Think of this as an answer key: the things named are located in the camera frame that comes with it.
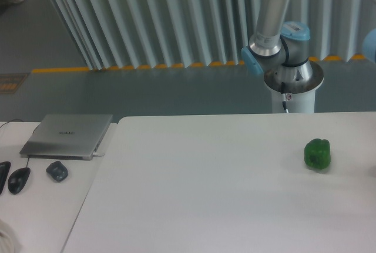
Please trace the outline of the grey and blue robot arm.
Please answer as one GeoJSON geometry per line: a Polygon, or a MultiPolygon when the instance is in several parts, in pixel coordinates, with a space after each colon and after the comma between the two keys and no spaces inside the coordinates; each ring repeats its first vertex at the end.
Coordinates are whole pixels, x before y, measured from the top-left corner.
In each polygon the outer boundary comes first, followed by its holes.
{"type": "Polygon", "coordinates": [[[241,56],[255,75],[274,70],[271,80],[279,88],[317,87],[323,82],[323,71],[309,61],[310,29],[284,20],[289,1],[262,0],[256,30],[241,56]]]}

